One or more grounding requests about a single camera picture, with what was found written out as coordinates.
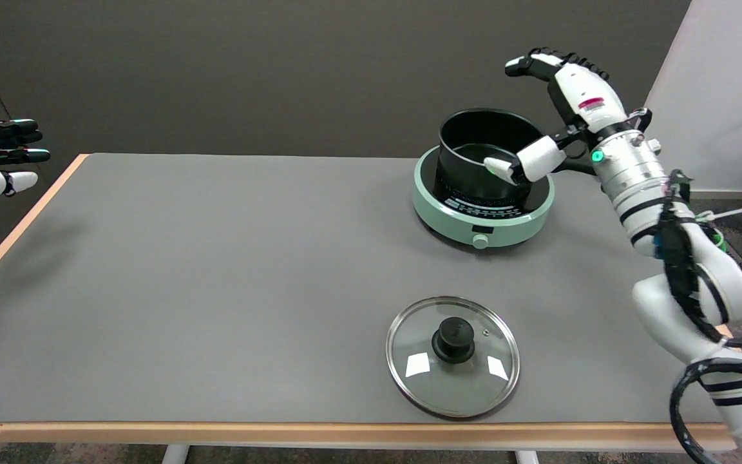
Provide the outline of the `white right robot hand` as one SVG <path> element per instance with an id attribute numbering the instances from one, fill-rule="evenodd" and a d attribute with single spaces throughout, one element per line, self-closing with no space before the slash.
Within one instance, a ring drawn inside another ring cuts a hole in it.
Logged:
<path id="1" fill-rule="evenodd" d="M 576 53 L 532 49 L 508 61 L 504 73 L 508 77 L 536 77 L 547 83 L 551 102 L 564 123 L 562 129 L 519 150 L 515 160 L 484 159 L 489 173 L 511 185 L 536 182 L 565 170 L 594 175 L 593 167 L 566 155 L 566 147 L 580 141 L 592 150 L 612 135 L 633 128 L 609 84 L 609 74 Z"/>

